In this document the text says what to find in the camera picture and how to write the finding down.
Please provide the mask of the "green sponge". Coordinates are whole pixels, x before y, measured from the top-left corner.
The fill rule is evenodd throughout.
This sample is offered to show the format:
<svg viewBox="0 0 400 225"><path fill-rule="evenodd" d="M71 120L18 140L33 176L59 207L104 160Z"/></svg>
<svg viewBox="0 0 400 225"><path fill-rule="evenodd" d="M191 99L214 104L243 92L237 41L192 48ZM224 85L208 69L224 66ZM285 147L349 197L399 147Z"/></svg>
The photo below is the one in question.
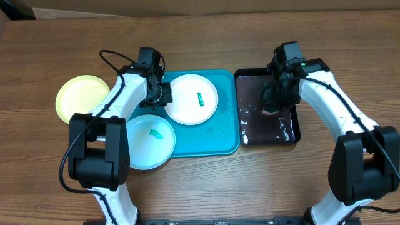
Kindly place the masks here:
<svg viewBox="0 0 400 225"><path fill-rule="evenodd" d="M279 112L279 110L272 110L272 109L263 109L262 110L262 114L264 114L264 115L274 115L274 114L277 114Z"/></svg>

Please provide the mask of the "white plate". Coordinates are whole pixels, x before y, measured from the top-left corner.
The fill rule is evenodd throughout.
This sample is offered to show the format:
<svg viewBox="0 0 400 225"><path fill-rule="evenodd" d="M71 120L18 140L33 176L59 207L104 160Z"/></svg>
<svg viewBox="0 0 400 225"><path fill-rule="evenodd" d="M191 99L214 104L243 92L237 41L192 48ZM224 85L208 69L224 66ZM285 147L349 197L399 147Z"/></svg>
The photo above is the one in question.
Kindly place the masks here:
<svg viewBox="0 0 400 225"><path fill-rule="evenodd" d="M183 125L201 124L215 113L218 107L218 91L204 76L185 74L171 81L172 103L165 107L167 115ZM199 106L198 93L204 106Z"/></svg>

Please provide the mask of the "yellow-green rimmed plate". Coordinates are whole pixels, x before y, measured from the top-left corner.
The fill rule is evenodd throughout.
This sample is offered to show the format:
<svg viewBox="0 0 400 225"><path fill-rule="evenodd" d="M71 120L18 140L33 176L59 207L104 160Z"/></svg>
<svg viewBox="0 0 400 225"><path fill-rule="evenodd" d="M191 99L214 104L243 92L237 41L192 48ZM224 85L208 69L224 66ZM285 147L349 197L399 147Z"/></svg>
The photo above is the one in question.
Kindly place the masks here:
<svg viewBox="0 0 400 225"><path fill-rule="evenodd" d="M56 96L56 112L69 124L75 113L87 114L109 94L109 86L99 77L81 75L70 79Z"/></svg>

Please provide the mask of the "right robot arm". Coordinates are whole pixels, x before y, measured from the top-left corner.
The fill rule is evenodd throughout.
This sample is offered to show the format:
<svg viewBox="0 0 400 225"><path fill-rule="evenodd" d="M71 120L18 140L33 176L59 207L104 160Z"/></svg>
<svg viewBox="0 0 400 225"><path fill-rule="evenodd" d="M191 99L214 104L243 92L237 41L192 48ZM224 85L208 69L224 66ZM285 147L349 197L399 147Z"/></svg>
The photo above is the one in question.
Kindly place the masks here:
<svg viewBox="0 0 400 225"><path fill-rule="evenodd" d="M322 59L279 59L267 65L273 80L259 95L265 114L300 101L318 114L336 142L328 170L329 192L303 217L304 224L346 224L370 203L399 188L399 133L368 118L337 84Z"/></svg>

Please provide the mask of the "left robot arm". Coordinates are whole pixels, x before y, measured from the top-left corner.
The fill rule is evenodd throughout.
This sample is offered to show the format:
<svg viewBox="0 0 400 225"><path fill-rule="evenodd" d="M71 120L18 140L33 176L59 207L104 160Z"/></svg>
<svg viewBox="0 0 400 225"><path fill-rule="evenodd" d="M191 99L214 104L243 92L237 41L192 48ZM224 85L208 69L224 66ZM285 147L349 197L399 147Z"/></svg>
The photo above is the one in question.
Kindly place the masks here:
<svg viewBox="0 0 400 225"><path fill-rule="evenodd" d="M108 224L139 224L140 213L129 197L130 170L126 123L137 106L166 106L172 101L163 67L134 62L117 71L117 82L90 113L72 116L69 147L59 181L70 193L92 194Z"/></svg>

